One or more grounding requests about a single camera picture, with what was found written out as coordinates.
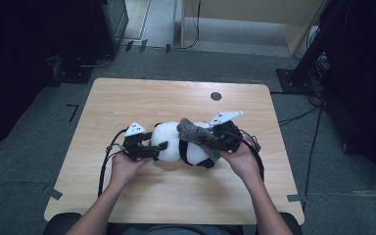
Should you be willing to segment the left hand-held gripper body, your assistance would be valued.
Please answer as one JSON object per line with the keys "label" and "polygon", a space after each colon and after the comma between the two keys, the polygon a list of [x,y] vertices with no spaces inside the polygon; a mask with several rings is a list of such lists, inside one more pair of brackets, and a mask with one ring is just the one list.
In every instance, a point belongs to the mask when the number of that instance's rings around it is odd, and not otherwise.
{"label": "left hand-held gripper body", "polygon": [[136,121],[129,125],[124,133],[124,141],[122,144],[124,152],[134,162],[140,160],[138,152],[143,142],[137,139],[137,135],[140,133],[146,133],[146,129]]}

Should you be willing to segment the dark cabinet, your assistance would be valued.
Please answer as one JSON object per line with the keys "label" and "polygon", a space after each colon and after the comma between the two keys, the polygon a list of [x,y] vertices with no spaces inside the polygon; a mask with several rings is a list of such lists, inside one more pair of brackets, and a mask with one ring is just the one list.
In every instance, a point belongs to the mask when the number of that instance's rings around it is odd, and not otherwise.
{"label": "dark cabinet", "polygon": [[124,0],[90,0],[101,56],[114,56],[128,24]]}

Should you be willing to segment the grey fluffy cloth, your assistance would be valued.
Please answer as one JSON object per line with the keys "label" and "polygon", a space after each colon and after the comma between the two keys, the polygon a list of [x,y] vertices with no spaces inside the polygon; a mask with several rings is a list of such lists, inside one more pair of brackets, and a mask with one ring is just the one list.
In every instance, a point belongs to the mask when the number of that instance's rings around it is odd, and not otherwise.
{"label": "grey fluffy cloth", "polygon": [[192,122],[184,117],[176,126],[176,130],[181,142],[181,158],[188,165],[210,168],[220,159],[220,154],[214,146],[217,139],[208,123]]}

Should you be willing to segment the black floor base plate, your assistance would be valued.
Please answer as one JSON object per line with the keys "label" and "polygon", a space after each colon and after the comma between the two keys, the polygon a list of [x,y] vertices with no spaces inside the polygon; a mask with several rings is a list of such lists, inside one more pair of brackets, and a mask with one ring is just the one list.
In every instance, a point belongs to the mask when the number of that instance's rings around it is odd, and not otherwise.
{"label": "black floor base plate", "polygon": [[62,83],[87,84],[93,71],[91,67],[82,66],[72,59],[53,56],[47,60],[54,75],[50,86],[60,86]]}

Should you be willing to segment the person's right hand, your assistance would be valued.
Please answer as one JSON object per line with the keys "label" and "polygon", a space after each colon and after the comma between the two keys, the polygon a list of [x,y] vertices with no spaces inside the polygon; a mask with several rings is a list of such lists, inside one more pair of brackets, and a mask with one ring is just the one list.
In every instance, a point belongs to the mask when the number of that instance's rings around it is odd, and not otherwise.
{"label": "person's right hand", "polygon": [[244,183],[262,183],[258,162],[245,143],[241,143],[235,152],[220,151],[219,154],[229,163],[232,170]]}

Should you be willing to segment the grey tape strip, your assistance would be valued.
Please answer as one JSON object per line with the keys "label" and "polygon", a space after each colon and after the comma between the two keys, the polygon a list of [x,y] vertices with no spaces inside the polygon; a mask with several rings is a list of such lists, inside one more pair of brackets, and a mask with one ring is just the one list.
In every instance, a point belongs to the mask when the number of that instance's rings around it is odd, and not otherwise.
{"label": "grey tape strip", "polygon": [[63,197],[63,194],[61,192],[50,185],[45,186],[43,192],[55,200],[60,200]]}
{"label": "grey tape strip", "polygon": [[301,202],[304,203],[307,201],[306,195],[302,194],[293,194],[293,195],[288,195],[287,200],[289,202]]}

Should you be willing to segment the person's grey-blue clothing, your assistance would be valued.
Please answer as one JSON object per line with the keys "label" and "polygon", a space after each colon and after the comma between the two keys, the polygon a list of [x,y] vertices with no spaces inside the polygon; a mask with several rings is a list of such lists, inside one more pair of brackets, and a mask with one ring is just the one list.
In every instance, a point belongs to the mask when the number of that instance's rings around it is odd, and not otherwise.
{"label": "person's grey-blue clothing", "polygon": [[112,223],[106,235],[246,235],[241,225]]}

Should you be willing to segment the light wooden furniture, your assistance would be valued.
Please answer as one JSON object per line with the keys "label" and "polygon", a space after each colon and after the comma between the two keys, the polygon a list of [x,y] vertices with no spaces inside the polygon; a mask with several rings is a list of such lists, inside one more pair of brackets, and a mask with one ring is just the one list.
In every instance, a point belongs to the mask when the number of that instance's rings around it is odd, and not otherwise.
{"label": "light wooden furniture", "polygon": [[296,55],[329,0],[182,0],[182,18],[279,24],[291,55]]}

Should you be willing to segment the black metal stand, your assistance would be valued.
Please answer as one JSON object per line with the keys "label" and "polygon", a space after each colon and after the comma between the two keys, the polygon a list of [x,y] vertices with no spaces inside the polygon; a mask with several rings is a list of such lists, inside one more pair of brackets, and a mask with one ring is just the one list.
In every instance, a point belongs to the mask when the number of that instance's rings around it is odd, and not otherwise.
{"label": "black metal stand", "polygon": [[321,26],[317,35],[308,47],[301,61],[294,70],[277,69],[276,74],[282,92],[286,94],[309,94],[313,90],[309,87],[309,71],[324,49],[328,34],[338,23],[339,16],[348,0],[332,0],[321,14]]}

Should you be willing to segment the person's left hand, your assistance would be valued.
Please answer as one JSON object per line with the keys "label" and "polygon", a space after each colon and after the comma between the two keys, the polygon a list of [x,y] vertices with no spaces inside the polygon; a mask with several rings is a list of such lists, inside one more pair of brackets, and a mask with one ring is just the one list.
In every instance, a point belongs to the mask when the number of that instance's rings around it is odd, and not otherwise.
{"label": "person's left hand", "polygon": [[133,162],[123,153],[115,154],[112,158],[112,172],[109,186],[113,188],[123,188],[137,174],[139,169],[149,163],[151,159],[142,159]]}

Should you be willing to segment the black and white panda plush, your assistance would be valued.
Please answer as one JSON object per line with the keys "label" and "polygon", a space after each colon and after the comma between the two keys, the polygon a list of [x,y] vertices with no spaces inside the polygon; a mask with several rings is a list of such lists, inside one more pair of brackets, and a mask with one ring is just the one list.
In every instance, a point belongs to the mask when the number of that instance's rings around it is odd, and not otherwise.
{"label": "black and white panda plush", "polygon": [[169,121],[159,123],[155,126],[152,133],[151,144],[158,146],[160,143],[167,141],[167,148],[160,152],[159,160],[164,162],[185,162],[180,155],[181,142],[178,138],[178,131],[176,126],[179,122]]}

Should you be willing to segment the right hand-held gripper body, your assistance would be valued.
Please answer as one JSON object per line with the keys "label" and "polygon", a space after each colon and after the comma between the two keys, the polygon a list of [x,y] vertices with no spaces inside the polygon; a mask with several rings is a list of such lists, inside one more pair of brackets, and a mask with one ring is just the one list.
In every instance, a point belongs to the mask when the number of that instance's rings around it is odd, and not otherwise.
{"label": "right hand-held gripper body", "polygon": [[223,145],[222,151],[236,151],[242,139],[238,126],[233,122],[243,114],[242,111],[219,112],[210,122],[211,140],[217,140]]}

